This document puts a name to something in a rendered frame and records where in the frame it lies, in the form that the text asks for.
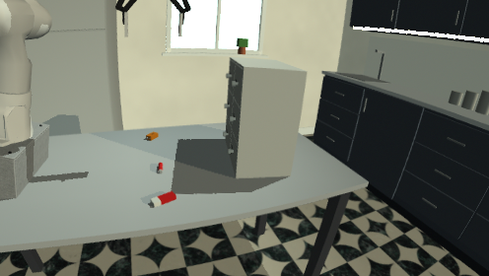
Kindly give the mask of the grey drawer front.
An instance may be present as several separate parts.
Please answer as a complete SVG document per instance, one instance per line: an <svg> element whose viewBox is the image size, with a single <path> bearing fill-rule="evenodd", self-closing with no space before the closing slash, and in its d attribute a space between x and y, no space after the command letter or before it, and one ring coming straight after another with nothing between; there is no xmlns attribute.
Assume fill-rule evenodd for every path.
<svg viewBox="0 0 489 276"><path fill-rule="evenodd" d="M242 100L243 73L244 69L236 64L235 81L232 81L232 87L234 87L234 96L239 105Z"/></svg>
<svg viewBox="0 0 489 276"><path fill-rule="evenodd" d="M234 167L234 171L236 173L237 170L237 155L238 155L238 143L236 141L234 132L232 130L232 135L231 135L231 149L228 149L228 154L231 156L232 164Z"/></svg>
<svg viewBox="0 0 489 276"><path fill-rule="evenodd" d="M232 60L230 60L232 61ZM233 61L232 61L233 62ZM232 81L235 81L235 64L231 62L230 72L226 74L226 78L229 78L229 88L234 93L234 87L231 86ZM232 74L232 75L230 75Z"/></svg>
<svg viewBox="0 0 489 276"><path fill-rule="evenodd" d="M230 94L229 89L228 89L228 103L225 103L225 108L227 109L227 115L230 120L230 116L232 116L232 112L233 112L233 95Z"/></svg>
<svg viewBox="0 0 489 276"><path fill-rule="evenodd" d="M227 116L226 132L223 132L223 137L226 137L228 149L230 149L231 146L231 129L232 127Z"/></svg>
<svg viewBox="0 0 489 276"><path fill-rule="evenodd" d="M232 122L232 128L234 130L238 142L239 142L240 114L241 114L241 109L234 98L233 116L230 116L230 122Z"/></svg>

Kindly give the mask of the small grey chest of drawers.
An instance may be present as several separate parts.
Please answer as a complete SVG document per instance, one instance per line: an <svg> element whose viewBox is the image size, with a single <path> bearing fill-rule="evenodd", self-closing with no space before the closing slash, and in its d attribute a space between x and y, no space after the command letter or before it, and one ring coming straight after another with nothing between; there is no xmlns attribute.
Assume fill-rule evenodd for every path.
<svg viewBox="0 0 489 276"><path fill-rule="evenodd" d="M308 71L277 60L231 58L280 66L236 62L244 68L236 178L291 176Z"/></svg>

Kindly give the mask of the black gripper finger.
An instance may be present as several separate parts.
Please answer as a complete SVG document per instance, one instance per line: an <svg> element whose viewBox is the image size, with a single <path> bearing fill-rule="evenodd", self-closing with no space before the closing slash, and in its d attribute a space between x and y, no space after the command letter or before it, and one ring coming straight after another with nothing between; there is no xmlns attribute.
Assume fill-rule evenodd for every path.
<svg viewBox="0 0 489 276"><path fill-rule="evenodd" d="M118 0L115 9L122 12L122 23L124 24L124 37L128 37L128 13L127 11L137 0L129 0L127 4L122 7L125 0Z"/></svg>
<svg viewBox="0 0 489 276"><path fill-rule="evenodd" d="M184 24L184 14L186 12L191 11L190 4L188 0L181 0L184 8L179 4L177 0L171 0L171 2L174 4L174 6L177 8L179 11L178 14L178 36L182 36L182 25Z"/></svg>

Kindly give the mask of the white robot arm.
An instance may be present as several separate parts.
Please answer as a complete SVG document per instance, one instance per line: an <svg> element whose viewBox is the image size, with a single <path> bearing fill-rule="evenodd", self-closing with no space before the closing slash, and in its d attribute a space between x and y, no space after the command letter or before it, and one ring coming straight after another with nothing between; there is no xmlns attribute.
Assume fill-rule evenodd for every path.
<svg viewBox="0 0 489 276"><path fill-rule="evenodd" d="M46 35L49 12L36 0L0 0L0 147L33 137L32 68L25 39Z"/></svg>

